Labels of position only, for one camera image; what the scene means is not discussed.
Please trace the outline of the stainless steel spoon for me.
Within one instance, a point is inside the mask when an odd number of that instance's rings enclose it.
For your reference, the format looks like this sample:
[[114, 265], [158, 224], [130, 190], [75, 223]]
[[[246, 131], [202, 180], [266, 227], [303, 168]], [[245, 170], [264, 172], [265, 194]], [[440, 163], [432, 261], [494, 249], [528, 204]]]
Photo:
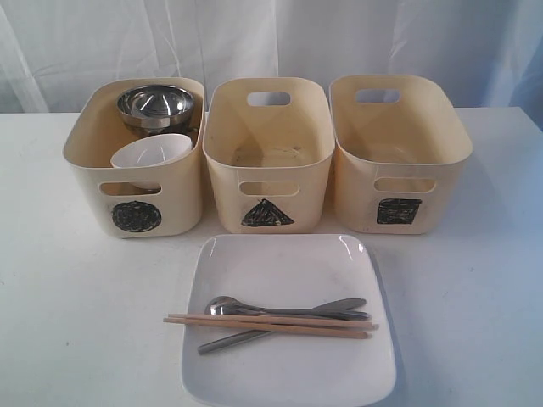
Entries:
[[205, 308], [209, 315], [280, 315], [310, 316], [339, 319], [345, 321], [368, 321], [370, 315], [364, 311], [354, 310], [317, 310], [313, 308], [266, 308], [250, 305], [228, 296], [213, 298]]

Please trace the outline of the cream bin with circle mark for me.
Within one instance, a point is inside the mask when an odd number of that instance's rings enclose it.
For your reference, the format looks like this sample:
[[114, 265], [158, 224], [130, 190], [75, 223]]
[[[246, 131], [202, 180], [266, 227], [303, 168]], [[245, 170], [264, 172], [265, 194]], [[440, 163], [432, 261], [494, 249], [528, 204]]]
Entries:
[[190, 126], [205, 127], [204, 86], [183, 77], [114, 81], [87, 101], [64, 145], [69, 163], [102, 230], [113, 237], [165, 237], [195, 227], [203, 211], [202, 136], [192, 151], [169, 164], [115, 168], [114, 153], [136, 141], [123, 124], [116, 102], [125, 91], [143, 85], [170, 85], [194, 95]]

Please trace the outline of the cream bin with square mark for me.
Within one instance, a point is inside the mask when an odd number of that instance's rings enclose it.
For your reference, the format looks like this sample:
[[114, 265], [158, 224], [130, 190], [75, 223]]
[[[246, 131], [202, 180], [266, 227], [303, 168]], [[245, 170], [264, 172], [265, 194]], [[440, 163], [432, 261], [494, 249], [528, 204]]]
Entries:
[[329, 101], [339, 221], [361, 233], [431, 231], [473, 152], [442, 88], [415, 75], [348, 75], [330, 84]]

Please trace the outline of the cream bin with triangle mark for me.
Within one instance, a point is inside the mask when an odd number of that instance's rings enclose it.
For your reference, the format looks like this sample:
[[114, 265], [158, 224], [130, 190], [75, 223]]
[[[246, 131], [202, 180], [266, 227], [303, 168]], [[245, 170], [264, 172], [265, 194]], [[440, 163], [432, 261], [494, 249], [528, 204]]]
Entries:
[[231, 233], [307, 233], [319, 222], [335, 149], [322, 87], [303, 78], [218, 86], [203, 137], [219, 219]]

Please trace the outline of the stainless steel bowl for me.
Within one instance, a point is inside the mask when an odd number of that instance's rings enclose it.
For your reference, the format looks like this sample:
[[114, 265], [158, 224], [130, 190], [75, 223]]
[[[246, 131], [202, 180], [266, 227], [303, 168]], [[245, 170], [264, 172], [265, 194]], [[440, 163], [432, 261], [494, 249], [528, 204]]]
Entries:
[[186, 123], [192, 116], [195, 99], [191, 92], [170, 85], [144, 85], [123, 92], [116, 107], [126, 125], [158, 131]]

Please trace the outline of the stainless steel knife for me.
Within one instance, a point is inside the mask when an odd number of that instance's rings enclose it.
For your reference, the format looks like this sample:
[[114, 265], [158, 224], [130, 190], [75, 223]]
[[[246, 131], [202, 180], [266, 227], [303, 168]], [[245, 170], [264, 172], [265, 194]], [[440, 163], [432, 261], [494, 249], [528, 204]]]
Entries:
[[[364, 306], [367, 301], [364, 298], [344, 298], [333, 302], [325, 303], [316, 306], [317, 310], [354, 310]], [[240, 332], [228, 337], [223, 337], [215, 341], [205, 343], [198, 347], [198, 353], [200, 355], [211, 354], [215, 351], [219, 351], [223, 348], [229, 348], [237, 344], [250, 342], [252, 340], [265, 337], [272, 334], [272, 332], [249, 330]]]

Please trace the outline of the white plastic bowl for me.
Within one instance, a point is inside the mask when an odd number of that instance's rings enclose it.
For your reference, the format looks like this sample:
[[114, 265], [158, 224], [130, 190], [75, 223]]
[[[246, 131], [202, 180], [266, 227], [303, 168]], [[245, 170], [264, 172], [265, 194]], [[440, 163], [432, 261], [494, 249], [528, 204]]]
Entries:
[[193, 142], [185, 134], [159, 134], [127, 144], [113, 154], [110, 163], [119, 169], [156, 167], [183, 159], [192, 150]]

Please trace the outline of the white square plate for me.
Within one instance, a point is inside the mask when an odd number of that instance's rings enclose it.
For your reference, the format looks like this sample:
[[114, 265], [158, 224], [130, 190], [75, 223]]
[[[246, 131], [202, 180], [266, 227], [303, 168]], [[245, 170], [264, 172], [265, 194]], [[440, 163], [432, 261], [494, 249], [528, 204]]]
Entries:
[[272, 335], [201, 355], [221, 328], [188, 326], [184, 389], [213, 406], [364, 406], [396, 382], [395, 351], [378, 279], [365, 246], [348, 235], [222, 235], [203, 247], [188, 313], [226, 295], [269, 308], [312, 308], [363, 298], [376, 329], [368, 339]]

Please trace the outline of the white backdrop curtain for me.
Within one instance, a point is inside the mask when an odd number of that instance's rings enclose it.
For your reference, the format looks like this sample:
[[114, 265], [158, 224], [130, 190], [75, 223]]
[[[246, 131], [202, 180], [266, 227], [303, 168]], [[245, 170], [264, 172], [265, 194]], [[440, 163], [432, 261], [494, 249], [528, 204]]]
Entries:
[[410, 74], [542, 121], [539, 1], [4, 1], [1, 110], [77, 112], [120, 79]]

